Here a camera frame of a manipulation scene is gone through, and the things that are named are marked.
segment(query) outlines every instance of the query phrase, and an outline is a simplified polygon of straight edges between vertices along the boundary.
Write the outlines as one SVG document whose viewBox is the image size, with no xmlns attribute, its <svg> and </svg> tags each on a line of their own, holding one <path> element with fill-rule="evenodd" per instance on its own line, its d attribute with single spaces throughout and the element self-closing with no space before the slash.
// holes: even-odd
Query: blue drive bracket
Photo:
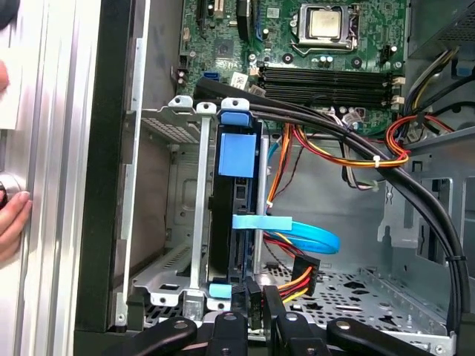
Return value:
<svg viewBox="0 0 475 356">
<path fill-rule="evenodd" d="M 231 299 L 232 286 L 230 284 L 209 284 L 209 296 L 213 298 Z"/>
<path fill-rule="evenodd" d="M 237 215 L 232 216 L 232 228 L 241 230 L 259 228 L 261 230 L 292 230 L 292 217 L 268 217 L 267 215 Z"/>
<path fill-rule="evenodd" d="M 249 127 L 251 124 L 251 118 L 248 113 L 238 111 L 226 111 L 221 114 L 221 123 L 223 125 Z"/>
<path fill-rule="evenodd" d="M 228 177 L 253 178 L 257 136 L 222 133 L 218 174 Z"/>
</svg>

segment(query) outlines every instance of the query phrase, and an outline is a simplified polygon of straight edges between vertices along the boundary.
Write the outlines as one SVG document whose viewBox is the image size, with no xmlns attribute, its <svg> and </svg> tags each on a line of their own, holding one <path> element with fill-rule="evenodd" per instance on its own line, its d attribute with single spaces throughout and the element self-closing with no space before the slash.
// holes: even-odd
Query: perforated metal panel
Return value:
<svg viewBox="0 0 475 356">
<path fill-rule="evenodd" d="M 166 136 L 173 142 L 198 143 L 197 139 L 195 139 L 191 134 L 189 134 L 184 128 L 181 128 L 180 126 L 164 124 L 158 119 L 143 119 L 143 121 L 144 123 L 149 124 L 154 130 Z"/>
<path fill-rule="evenodd" d="M 475 9 L 467 12 L 463 18 L 445 32 L 441 41 L 475 42 Z"/>
<path fill-rule="evenodd" d="M 291 274 L 283 268 L 265 272 L 271 274 L 279 285 L 290 281 Z M 319 275 L 313 296 L 299 297 L 286 304 L 289 311 L 310 314 L 319 326 L 326 326 L 338 317 L 351 317 L 378 330 L 433 334 L 435 329 L 428 330 L 419 323 L 422 321 L 419 312 L 415 307 L 409 312 L 410 308 L 396 308 L 385 293 L 366 281 L 363 274 L 331 271 Z"/>
<path fill-rule="evenodd" d="M 156 323 L 169 319 L 170 317 L 179 317 L 181 314 L 181 304 L 175 307 L 149 305 L 145 308 L 144 327 L 149 328 Z"/>
</svg>

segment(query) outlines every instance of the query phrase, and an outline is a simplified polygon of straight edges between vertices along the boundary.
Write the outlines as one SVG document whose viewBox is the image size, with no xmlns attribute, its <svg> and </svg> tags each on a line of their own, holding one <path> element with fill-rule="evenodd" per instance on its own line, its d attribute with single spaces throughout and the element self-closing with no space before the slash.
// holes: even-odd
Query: chip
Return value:
<svg viewBox="0 0 475 356">
<path fill-rule="evenodd" d="M 340 38 L 341 13 L 338 11 L 313 10 L 310 13 L 310 37 Z"/>
</svg>

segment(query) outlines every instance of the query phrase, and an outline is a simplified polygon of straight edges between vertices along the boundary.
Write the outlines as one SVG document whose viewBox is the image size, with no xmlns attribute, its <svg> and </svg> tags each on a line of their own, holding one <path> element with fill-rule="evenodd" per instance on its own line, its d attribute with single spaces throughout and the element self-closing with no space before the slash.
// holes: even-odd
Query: yellow wire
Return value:
<svg viewBox="0 0 475 356">
<path fill-rule="evenodd" d="M 305 133 L 302 131 L 302 128 L 298 127 L 298 130 L 300 131 L 301 135 L 305 137 Z M 326 154 L 327 156 L 331 156 L 334 160 L 340 162 L 342 165 L 356 166 L 359 168 L 374 168 L 376 166 L 376 164 L 373 162 L 359 162 L 359 161 L 353 161 L 351 159 L 341 159 L 341 158 L 335 157 L 332 154 L 329 154 L 328 152 L 326 152 L 324 149 L 319 148 L 318 146 L 314 145 L 308 140 L 307 140 L 307 144 L 310 145 L 313 149 L 323 154 Z M 398 161 L 391 161 L 391 160 L 381 161 L 379 166 L 380 167 L 393 167 L 394 165 L 400 166 L 406 163 L 408 160 L 409 160 L 409 157 L 405 157 L 404 159 L 401 159 Z"/>
<path fill-rule="evenodd" d="M 285 288 L 288 288 L 288 287 L 292 287 L 294 286 L 295 284 L 299 284 L 302 280 L 304 280 L 305 277 L 307 277 L 307 275 L 310 273 L 310 271 L 312 271 L 312 267 L 309 267 L 307 268 L 307 270 L 304 272 L 304 274 L 302 274 L 299 278 L 297 278 L 296 280 L 291 280 L 290 282 L 288 283 L 285 283 L 283 284 L 282 286 L 279 286 L 278 289 L 279 291 L 281 289 L 285 289 Z"/>
<path fill-rule="evenodd" d="M 285 304 L 285 303 L 288 303 L 290 300 L 295 299 L 295 298 L 298 298 L 298 297 L 300 297 L 302 294 L 307 293 L 308 290 L 309 290 L 308 288 L 305 288 L 303 291 L 300 291 L 300 292 L 298 292 L 298 293 L 295 293 L 294 295 L 291 295 L 290 297 L 285 298 L 284 300 L 282 300 L 282 303 L 284 303 L 284 304 Z"/>
<path fill-rule="evenodd" d="M 446 64 L 448 63 L 452 58 L 453 56 L 455 56 L 455 53 L 457 53 L 457 50 L 453 50 L 448 56 L 446 59 L 444 59 L 444 61 L 442 62 L 442 64 Z M 419 100 L 421 99 L 422 97 L 422 94 L 424 93 L 424 91 L 428 88 L 428 85 L 429 85 L 429 82 L 430 80 L 427 80 L 426 83 L 424 84 L 424 86 L 421 88 L 421 90 L 419 91 L 419 94 L 417 94 L 417 97 L 416 97 L 416 100 L 414 100 L 414 103 L 413 103 L 413 109 L 417 108 L 417 105 L 419 104 Z"/>
<path fill-rule="evenodd" d="M 280 232 L 275 232 L 274 234 L 276 234 L 277 236 L 279 236 L 282 240 L 284 240 L 286 243 L 288 243 L 289 245 L 293 245 L 292 242 L 290 242 L 289 239 L 287 239 L 283 234 L 281 234 Z"/>
</svg>

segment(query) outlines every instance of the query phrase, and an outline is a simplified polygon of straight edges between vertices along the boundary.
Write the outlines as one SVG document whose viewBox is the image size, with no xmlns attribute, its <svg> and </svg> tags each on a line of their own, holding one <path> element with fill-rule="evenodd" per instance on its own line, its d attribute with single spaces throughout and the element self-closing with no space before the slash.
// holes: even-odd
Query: hand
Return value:
<svg viewBox="0 0 475 356">
<path fill-rule="evenodd" d="M 5 63 L 0 60 L 0 93 L 7 89 L 7 86 L 10 84 L 8 79 L 8 72 Z"/>
<path fill-rule="evenodd" d="M 4 192 L 0 191 L 0 201 Z M 20 246 L 20 233 L 30 216 L 30 193 L 17 193 L 6 206 L 0 210 L 0 262 L 12 257 Z"/>
</svg>

